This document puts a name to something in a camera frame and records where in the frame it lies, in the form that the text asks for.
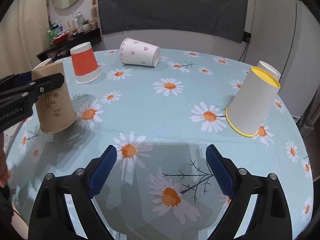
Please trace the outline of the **person's left hand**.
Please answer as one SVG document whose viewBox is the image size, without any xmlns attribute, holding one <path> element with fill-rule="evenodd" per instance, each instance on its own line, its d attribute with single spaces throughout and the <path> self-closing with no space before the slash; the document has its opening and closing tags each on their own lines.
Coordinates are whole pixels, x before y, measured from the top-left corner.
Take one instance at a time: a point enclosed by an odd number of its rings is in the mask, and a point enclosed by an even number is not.
<svg viewBox="0 0 320 240">
<path fill-rule="evenodd" d="M 4 134 L 0 133 L 0 186 L 5 187 L 7 181 L 10 179 L 11 173 L 8 170 L 7 163 L 5 161 L 4 152 Z"/>
</svg>

